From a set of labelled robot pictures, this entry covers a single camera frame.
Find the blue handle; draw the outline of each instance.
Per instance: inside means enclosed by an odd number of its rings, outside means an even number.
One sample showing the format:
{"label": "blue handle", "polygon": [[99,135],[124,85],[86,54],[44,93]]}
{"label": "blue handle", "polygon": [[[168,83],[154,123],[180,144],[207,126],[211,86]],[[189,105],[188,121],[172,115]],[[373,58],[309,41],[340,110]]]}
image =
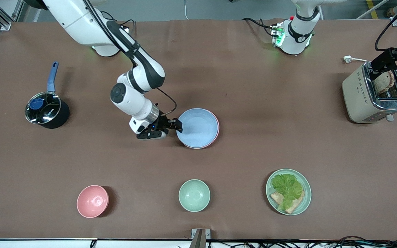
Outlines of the blue handle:
{"label": "blue handle", "polygon": [[49,80],[47,82],[47,91],[55,92],[55,78],[56,72],[58,71],[59,63],[57,61],[53,62],[52,69],[50,70]]}

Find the saucepan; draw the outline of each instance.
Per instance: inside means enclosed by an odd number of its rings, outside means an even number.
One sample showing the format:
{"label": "saucepan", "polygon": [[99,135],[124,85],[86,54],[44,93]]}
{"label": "saucepan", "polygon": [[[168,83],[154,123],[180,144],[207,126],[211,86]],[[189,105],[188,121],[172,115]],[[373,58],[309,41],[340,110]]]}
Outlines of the saucepan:
{"label": "saucepan", "polygon": [[53,62],[47,91],[34,95],[26,105],[26,119],[45,128],[62,126],[70,116],[68,105],[55,93],[55,77],[59,63]]}

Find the white cable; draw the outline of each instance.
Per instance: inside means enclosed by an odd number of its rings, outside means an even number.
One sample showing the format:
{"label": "white cable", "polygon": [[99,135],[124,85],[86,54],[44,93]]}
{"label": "white cable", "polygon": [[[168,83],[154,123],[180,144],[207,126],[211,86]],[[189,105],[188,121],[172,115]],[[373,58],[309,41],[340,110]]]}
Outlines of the white cable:
{"label": "white cable", "polygon": [[186,15],[186,0],[185,0],[185,17],[189,20],[188,16]]}
{"label": "white cable", "polygon": [[351,63],[351,61],[368,62],[368,61],[363,60],[363,59],[352,58],[350,55],[344,56],[342,59],[343,59],[346,63]]}

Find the lettuce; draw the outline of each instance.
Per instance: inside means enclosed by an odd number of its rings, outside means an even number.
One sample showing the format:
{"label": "lettuce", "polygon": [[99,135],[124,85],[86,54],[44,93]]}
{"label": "lettuce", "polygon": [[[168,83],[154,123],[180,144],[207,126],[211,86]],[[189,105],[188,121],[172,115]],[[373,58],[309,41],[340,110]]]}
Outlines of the lettuce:
{"label": "lettuce", "polygon": [[278,206],[278,210],[286,210],[292,207],[292,201],[301,197],[303,187],[296,177],[291,174],[281,174],[274,176],[272,179],[272,187],[283,195],[282,204]]}

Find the green plate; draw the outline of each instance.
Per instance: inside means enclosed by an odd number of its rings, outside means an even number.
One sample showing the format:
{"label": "green plate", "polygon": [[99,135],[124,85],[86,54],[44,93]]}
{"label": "green plate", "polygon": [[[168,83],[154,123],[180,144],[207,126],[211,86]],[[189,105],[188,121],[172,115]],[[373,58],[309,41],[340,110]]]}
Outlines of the green plate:
{"label": "green plate", "polygon": [[179,201],[189,212],[199,212],[208,206],[211,191],[208,185],[199,179],[186,181],[179,190]]}
{"label": "green plate", "polygon": [[[284,210],[278,210],[278,204],[271,198],[271,194],[275,193],[275,191],[276,191],[274,189],[274,187],[272,187],[272,184],[271,184],[272,179],[274,178],[274,176],[280,175],[280,174],[294,175],[296,177],[296,179],[298,180],[298,182],[301,183],[301,185],[303,186],[303,189],[306,194],[303,197],[303,201],[301,201],[301,204],[298,207],[296,207],[296,209],[291,214],[288,214]],[[266,196],[267,196],[267,199],[269,200],[269,203],[278,212],[280,212],[284,215],[299,215],[299,214],[303,213],[304,210],[307,209],[307,207],[309,207],[310,200],[312,200],[312,190],[310,189],[309,182],[303,175],[301,175],[301,173],[299,173],[298,171],[293,170],[293,169],[282,168],[282,169],[275,171],[274,173],[271,174],[271,176],[269,176],[269,179],[266,182]]]}

